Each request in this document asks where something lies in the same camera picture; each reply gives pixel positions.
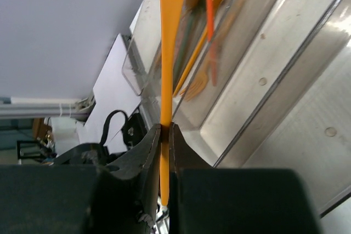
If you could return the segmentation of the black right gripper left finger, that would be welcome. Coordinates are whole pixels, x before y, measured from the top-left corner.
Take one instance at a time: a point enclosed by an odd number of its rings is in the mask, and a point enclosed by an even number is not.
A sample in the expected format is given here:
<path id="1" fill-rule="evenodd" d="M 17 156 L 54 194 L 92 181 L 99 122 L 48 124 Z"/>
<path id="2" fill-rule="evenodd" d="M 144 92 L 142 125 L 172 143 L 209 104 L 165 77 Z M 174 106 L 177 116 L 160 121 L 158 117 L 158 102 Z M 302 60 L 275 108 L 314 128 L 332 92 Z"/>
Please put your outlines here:
<path id="1" fill-rule="evenodd" d="M 2 165 L 1 233 L 149 233 L 161 126 L 102 166 Z"/>

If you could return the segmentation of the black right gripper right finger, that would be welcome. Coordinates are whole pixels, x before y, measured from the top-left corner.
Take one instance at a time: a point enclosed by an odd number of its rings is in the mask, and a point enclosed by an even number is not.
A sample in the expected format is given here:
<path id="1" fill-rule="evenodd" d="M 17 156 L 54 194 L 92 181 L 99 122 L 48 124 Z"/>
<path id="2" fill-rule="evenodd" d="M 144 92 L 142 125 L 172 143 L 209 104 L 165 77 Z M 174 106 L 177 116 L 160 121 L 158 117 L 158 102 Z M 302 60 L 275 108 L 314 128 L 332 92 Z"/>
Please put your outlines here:
<path id="1" fill-rule="evenodd" d="M 290 169 L 213 168 L 172 124 L 171 233 L 322 233 L 305 184 Z"/>

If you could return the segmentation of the teal plastic spoon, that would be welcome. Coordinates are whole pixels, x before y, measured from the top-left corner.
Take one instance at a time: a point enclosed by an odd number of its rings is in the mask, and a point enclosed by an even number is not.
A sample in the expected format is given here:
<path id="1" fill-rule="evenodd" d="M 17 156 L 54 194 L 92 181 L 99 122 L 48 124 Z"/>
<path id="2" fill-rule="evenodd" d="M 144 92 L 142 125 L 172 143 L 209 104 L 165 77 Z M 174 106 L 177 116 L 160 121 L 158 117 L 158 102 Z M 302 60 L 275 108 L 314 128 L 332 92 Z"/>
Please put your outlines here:
<path id="1" fill-rule="evenodd" d="M 178 72 L 179 72 L 179 70 L 181 68 L 182 59 L 183 59 L 183 56 L 185 54 L 187 42 L 189 40 L 191 29 L 192 29 L 192 26 L 193 26 L 195 13 L 196 13 L 196 11 L 193 10 L 188 15 L 186 28 L 185 28 L 185 30 L 183 32 L 182 41 L 181 41 L 180 48 L 179 48 L 179 51 L 178 51 L 178 54 L 177 54 L 177 58 L 176 58 L 176 61 L 175 61 L 175 64 L 174 64 L 174 69 L 173 69 L 173 75 L 174 76 L 178 75 Z"/>

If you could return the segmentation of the orange plastic knife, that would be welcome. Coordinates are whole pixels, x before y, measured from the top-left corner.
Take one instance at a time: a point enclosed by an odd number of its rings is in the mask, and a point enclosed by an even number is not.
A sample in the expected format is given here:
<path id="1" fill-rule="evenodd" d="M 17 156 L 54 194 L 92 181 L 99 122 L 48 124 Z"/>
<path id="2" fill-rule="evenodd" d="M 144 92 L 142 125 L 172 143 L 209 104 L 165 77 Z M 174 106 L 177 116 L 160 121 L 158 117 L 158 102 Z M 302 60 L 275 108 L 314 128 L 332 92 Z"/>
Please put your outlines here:
<path id="1" fill-rule="evenodd" d="M 161 155 L 160 196 L 169 201 L 169 131 L 172 122 L 173 58 L 183 0 L 160 0 L 161 14 Z"/>

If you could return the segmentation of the dark orange plastic fork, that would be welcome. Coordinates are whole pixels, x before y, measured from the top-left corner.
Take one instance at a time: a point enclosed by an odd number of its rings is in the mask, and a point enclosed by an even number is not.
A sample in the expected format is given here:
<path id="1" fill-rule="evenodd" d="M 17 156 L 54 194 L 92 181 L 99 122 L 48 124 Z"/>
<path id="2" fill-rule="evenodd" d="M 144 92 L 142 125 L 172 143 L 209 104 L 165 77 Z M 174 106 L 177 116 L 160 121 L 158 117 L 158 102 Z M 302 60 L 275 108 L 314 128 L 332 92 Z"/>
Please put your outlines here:
<path id="1" fill-rule="evenodd" d="M 207 15 L 207 39 L 211 41 L 214 33 L 214 8 L 212 0 L 206 0 L 206 15 Z"/>

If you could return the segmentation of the small orange plastic fork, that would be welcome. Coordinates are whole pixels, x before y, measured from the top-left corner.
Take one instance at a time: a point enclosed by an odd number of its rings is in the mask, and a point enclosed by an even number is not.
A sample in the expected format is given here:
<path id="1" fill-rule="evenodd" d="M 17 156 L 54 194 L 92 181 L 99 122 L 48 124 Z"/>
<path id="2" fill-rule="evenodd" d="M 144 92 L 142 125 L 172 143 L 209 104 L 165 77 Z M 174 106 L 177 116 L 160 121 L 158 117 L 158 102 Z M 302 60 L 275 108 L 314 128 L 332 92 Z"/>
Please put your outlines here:
<path id="1" fill-rule="evenodd" d="M 188 85 L 187 90 L 181 92 L 185 101 L 190 101 L 197 97 L 206 88 L 210 79 L 208 76 L 208 68 L 211 69 L 212 85 L 214 87 L 217 85 L 218 60 L 222 52 L 223 41 L 227 37 L 238 13 L 239 11 L 232 12 L 222 23 L 216 37 L 211 42 L 204 66 L 197 72 L 194 80 Z"/>

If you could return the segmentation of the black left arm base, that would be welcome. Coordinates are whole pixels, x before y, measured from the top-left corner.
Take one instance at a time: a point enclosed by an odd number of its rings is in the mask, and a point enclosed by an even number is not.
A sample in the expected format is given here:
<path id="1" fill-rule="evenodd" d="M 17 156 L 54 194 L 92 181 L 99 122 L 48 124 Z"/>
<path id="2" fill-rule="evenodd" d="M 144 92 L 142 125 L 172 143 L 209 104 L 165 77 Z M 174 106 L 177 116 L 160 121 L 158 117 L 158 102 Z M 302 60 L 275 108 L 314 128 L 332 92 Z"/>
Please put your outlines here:
<path id="1" fill-rule="evenodd" d="M 115 135 L 122 136 L 124 149 L 112 152 L 114 137 L 109 137 L 112 131 L 111 120 L 114 115 L 121 113 L 124 124 Z M 145 123 L 140 112 L 133 112 L 127 116 L 123 110 L 114 110 L 106 118 L 102 136 L 99 142 L 83 142 L 79 140 L 77 132 L 51 133 L 46 145 L 41 147 L 40 164 L 94 164 L 107 165 L 124 155 L 147 134 Z"/>

